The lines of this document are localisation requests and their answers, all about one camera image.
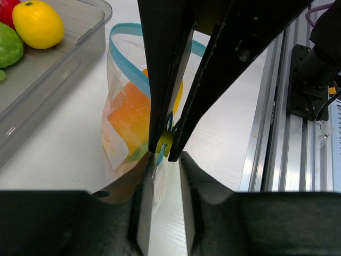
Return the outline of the clear zip top bag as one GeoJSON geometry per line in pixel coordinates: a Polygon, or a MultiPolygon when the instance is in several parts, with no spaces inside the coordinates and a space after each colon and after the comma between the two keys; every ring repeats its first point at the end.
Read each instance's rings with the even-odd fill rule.
{"type": "Polygon", "coordinates": [[[107,81],[101,138],[107,176],[116,180],[148,151],[151,95],[139,23],[111,28],[107,81]]]}

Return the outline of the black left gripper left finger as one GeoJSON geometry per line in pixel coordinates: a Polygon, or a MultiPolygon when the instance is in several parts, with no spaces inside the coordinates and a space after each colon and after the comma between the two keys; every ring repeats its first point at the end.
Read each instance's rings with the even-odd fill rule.
{"type": "Polygon", "coordinates": [[[1,255],[147,255],[154,156],[103,189],[1,191],[1,255]]]}

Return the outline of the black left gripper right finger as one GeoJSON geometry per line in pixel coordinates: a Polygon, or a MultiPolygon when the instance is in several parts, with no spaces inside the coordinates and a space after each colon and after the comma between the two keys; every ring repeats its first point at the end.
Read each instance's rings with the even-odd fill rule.
{"type": "Polygon", "coordinates": [[[180,156],[188,255],[340,255],[340,194],[235,192],[180,156]]]}

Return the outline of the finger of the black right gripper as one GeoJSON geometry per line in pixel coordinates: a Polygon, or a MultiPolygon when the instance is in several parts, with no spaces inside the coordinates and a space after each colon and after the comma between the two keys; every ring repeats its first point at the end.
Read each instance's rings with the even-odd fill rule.
{"type": "Polygon", "coordinates": [[[166,129],[191,53],[192,1],[139,1],[151,94],[149,151],[166,129]]]}
{"type": "Polygon", "coordinates": [[[206,111],[310,1],[231,1],[213,30],[178,122],[169,161],[180,157],[206,111]]]}

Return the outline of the orange yellow toy mango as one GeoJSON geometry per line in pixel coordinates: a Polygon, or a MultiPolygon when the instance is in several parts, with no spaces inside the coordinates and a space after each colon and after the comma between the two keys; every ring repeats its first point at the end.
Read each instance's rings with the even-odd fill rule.
{"type": "Polygon", "coordinates": [[[128,82],[111,102],[105,149],[111,157],[126,158],[148,141],[151,100],[128,82]]]}

